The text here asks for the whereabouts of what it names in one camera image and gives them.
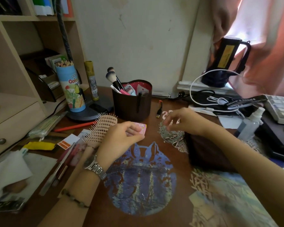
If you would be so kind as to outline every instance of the lamp base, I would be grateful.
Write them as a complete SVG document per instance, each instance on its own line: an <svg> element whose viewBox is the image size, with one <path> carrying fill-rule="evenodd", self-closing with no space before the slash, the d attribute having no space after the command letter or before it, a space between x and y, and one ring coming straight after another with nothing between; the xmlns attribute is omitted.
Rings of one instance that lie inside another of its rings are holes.
<svg viewBox="0 0 284 227"><path fill-rule="evenodd" d="M90 122L99 117L99 113L110 113L114 109L114 104L106 95L99 95L99 100L93 101L90 94L85 94L86 108L80 112L71 112L67 108L66 116L71 120L79 122Z"/></svg>

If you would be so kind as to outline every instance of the person's left hand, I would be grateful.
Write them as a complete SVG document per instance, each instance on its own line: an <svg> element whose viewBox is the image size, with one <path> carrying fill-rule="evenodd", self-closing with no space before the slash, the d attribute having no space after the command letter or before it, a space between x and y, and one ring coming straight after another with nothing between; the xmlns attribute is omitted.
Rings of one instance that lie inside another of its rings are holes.
<svg viewBox="0 0 284 227"><path fill-rule="evenodd" d="M139 125L129 121L111 126L97 151L97 161L99 164L103 164L103 168L108 168L116 159L121 157L131 145L144 139L145 136L139 134L140 131L141 127Z"/></svg>

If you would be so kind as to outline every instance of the keyboard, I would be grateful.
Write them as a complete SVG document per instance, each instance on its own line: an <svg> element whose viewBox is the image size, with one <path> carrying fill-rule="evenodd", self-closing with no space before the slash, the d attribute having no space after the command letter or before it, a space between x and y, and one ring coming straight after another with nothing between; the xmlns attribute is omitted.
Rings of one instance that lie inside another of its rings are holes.
<svg viewBox="0 0 284 227"><path fill-rule="evenodd" d="M284 97L266 95L268 101L264 103L266 109L277 123L284 124Z"/></svg>

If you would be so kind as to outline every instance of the round blue paper art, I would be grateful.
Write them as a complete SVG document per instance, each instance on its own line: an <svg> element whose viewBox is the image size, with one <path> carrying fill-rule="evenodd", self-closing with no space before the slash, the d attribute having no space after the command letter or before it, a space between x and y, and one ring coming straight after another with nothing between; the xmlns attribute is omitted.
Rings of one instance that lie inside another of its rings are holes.
<svg viewBox="0 0 284 227"><path fill-rule="evenodd" d="M161 211L173 197L177 177L172 168L155 142L150 146L135 143L108 169L104 185L115 207L147 216Z"/></svg>

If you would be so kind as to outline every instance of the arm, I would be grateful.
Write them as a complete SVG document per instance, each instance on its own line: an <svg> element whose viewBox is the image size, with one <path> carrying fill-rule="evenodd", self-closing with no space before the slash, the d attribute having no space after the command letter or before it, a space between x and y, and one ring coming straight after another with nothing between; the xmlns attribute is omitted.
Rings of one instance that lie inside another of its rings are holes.
<svg viewBox="0 0 284 227"><path fill-rule="evenodd" d="M133 136L127 137L126 131L133 134ZM107 171L110 165L122 156L132 144L144 139L144 135L138 133L140 131L141 128L132 122L116 124L108 129L97 151L97 161L104 171ZM82 156L84 160L91 153L87 149ZM92 171L82 169L70 187L69 192L77 200L84 202L86 206L90 206L99 182L100 178L98 175ZM76 202L63 195L38 226L79 227L83 225L87 211L87 208L79 207Z"/></svg>
<svg viewBox="0 0 284 227"><path fill-rule="evenodd" d="M180 123L168 130L201 135L215 143L244 178L250 189L279 226L284 226L284 170L238 140L223 127L189 108L173 111L164 121Z"/></svg>

